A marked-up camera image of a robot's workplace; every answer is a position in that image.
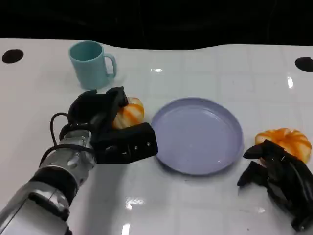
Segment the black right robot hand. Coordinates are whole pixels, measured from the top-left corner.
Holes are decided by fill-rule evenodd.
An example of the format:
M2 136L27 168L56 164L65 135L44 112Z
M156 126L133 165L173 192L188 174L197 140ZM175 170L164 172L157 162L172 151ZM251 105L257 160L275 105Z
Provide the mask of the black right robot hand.
M237 186L255 183L265 187L272 201L293 215L291 226L295 231L310 228L313 225L313 174L308 167L269 140L249 148L243 157L252 161ZM263 159L265 166L254 159Z

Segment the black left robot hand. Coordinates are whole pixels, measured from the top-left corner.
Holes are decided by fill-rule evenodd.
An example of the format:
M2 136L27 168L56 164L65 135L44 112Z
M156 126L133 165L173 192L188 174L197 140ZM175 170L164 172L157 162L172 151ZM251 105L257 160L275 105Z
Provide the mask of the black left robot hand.
M124 87L113 87L103 94L97 90L82 93L68 110L68 123L73 127L101 135L112 129L118 111L128 104Z

